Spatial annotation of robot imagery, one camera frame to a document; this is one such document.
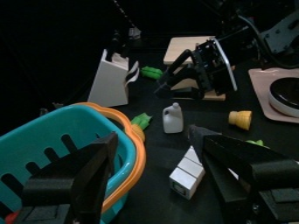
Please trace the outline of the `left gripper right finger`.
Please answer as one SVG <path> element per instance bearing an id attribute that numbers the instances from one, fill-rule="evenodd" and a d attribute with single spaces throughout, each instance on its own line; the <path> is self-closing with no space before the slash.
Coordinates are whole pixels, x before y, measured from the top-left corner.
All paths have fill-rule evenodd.
<path id="1" fill-rule="evenodd" d="M 191 146 L 226 224 L 299 224 L 299 163 L 267 147 L 192 125 Z"/>

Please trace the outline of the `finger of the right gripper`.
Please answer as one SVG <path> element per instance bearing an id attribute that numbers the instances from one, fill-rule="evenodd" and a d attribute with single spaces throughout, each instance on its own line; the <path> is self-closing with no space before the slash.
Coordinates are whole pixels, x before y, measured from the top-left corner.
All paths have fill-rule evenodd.
<path id="1" fill-rule="evenodd" d="M 168 66 L 168 68 L 163 72 L 163 76 L 158 80 L 158 84 L 167 85 L 170 87 L 175 86 L 184 78 L 184 76 L 179 73 L 174 73 L 175 70 L 183 65 L 183 62 L 192 56 L 192 51 L 186 49 L 174 63 Z"/>
<path id="2" fill-rule="evenodd" d="M 195 87 L 186 87 L 171 90 L 170 88 L 158 88 L 154 91 L 159 98 L 174 99 L 194 99 L 200 100 L 204 97 L 204 93 Z"/>

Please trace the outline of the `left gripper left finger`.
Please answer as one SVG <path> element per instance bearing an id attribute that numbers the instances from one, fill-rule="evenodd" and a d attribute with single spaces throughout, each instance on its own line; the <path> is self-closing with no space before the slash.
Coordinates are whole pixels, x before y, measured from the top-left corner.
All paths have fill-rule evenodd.
<path id="1" fill-rule="evenodd" d="M 99 224 L 116 149 L 111 133 L 41 168 L 24 185 L 13 224 Z"/>

